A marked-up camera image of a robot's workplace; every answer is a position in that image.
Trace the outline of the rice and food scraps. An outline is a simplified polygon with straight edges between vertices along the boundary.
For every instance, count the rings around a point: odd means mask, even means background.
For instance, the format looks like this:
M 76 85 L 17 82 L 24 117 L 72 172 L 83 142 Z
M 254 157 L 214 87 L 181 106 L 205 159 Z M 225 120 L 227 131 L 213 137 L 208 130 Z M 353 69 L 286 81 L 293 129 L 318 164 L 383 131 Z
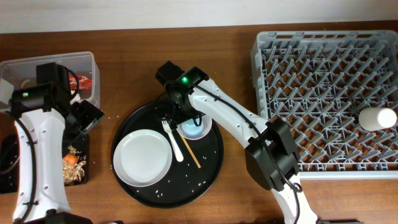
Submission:
M 68 153 L 72 153 L 78 157 L 78 163 L 75 165 L 68 165 L 62 159 L 63 183 L 65 186 L 81 184 L 86 176 L 84 170 L 86 165 L 86 156 L 83 155 L 82 151 L 78 151 L 73 146 L 69 146 L 68 150 Z

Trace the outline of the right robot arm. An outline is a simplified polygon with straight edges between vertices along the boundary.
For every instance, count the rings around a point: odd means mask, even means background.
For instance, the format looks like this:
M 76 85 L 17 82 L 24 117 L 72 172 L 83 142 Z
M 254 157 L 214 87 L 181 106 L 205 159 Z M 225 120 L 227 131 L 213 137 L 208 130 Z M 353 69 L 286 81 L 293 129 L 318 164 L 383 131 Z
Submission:
M 185 72 L 168 61 L 155 77 L 177 109 L 173 123 L 192 119 L 200 125 L 207 115 L 242 145 L 249 175 L 273 193 L 285 223 L 319 223 L 300 184 L 300 153 L 286 122 L 247 110 L 198 67 Z

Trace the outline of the small white bowl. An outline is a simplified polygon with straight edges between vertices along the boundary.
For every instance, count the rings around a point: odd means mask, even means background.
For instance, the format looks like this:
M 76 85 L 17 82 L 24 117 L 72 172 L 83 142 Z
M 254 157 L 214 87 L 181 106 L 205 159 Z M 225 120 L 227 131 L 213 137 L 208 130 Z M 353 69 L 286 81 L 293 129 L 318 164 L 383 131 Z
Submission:
M 210 132 L 210 129 L 212 127 L 212 119 L 207 115 L 202 115 L 201 118 L 197 118 L 197 119 L 199 119 L 199 120 L 201 119 L 201 121 L 203 122 L 203 131 L 200 134 L 198 134 L 196 136 L 189 136 L 189 135 L 185 134 L 181 129 L 181 123 L 177 125 L 177 132 L 189 140 L 199 140 L 199 139 L 205 137 Z

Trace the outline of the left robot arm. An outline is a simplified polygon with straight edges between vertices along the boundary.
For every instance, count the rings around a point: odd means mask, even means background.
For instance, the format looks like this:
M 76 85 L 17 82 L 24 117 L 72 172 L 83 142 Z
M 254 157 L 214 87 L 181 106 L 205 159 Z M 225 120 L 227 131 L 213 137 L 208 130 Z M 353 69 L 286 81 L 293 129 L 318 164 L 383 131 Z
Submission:
M 7 112 L 19 141 L 19 190 L 14 223 L 90 223 L 72 214 L 65 193 L 63 150 L 85 137 L 103 118 L 86 100 L 72 103 L 69 77 L 55 62 L 36 67 L 36 86 L 12 93 Z

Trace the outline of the white plate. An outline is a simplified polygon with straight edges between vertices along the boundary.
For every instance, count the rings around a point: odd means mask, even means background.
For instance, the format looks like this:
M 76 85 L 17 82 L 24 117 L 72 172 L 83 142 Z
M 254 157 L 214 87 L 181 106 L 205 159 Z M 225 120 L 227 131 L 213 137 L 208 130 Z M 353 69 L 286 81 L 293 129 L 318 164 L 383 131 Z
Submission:
M 169 171 L 173 152 L 168 140 L 157 131 L 140 129 L 124 136 L 113 155 L 113 169 L 125 184 L 148 187 Z

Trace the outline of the light blue cup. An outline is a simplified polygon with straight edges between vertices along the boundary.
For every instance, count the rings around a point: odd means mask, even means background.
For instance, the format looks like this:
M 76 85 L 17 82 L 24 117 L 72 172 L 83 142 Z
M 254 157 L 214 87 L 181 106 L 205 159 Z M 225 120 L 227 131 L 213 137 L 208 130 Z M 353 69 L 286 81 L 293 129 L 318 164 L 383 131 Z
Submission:
M 196 136 L 203 131 L 203 122 L 199 119 L 189 119 L 181 124 L 181 129 L 189 136 Z

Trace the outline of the white cup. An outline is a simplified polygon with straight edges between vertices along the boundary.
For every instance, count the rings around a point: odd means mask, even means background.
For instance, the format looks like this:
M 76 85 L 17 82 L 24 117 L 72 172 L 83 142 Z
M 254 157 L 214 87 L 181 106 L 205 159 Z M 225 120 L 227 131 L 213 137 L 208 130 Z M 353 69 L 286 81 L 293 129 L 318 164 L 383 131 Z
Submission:
M 396 122 L 396 112 L 390 108 L 365 108 L 359 114 L 359 125 L 367 131 L 391 128 Z

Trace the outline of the white plastic fork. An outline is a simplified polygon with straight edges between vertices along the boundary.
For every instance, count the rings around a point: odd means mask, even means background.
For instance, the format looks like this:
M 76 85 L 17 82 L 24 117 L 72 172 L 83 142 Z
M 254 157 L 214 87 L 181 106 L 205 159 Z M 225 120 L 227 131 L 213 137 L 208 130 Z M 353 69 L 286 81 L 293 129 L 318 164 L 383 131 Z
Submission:
M 172 130 L 171 130 L 166 118 L 162 118 L 161 122 L 162 122 L 162 126 L 163 126 L 164 131 L 168 134 L 168 136 L 170 138 L 170 142 L 171 142 L 172 149 L 174 151 L 176 160 L 178 162 L 182 162 L 183 161 L 182 152 L 181 152 L 181 150 L 180 150 L 180 148 L 179 148 L 179 146 L 178 146 L 178 144 L 177 144 L 177 142 L 176 142 L 176 140 L 175 140 L 175 138 L 173 136 Z

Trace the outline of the red snack wrapper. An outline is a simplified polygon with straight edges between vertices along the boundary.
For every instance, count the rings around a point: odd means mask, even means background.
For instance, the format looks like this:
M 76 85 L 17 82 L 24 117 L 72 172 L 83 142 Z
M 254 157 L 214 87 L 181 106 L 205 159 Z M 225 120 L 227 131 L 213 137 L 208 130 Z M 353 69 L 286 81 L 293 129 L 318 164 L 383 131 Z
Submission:
M 87 78 L 83 75 L 77 75 L 79 81 L 79 90 L 91 90 L 93 86 L 93 82 L 91 79 Z M 77 89 L 77 82 L 73 75 L 69 75 L 70 81 L 70 89 L 76 90 Z

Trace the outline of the orange carrot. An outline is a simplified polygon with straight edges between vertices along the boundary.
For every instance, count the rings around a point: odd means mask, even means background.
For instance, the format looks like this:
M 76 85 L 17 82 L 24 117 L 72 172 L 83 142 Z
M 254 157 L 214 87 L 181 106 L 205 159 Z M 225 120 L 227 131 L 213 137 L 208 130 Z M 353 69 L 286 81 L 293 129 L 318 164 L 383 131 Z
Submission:
M 78 163 L 78 157 L 72 153 L 68 153 L 63 158 L 63 161 L 65 161 L 68 165 L 75 165 Z

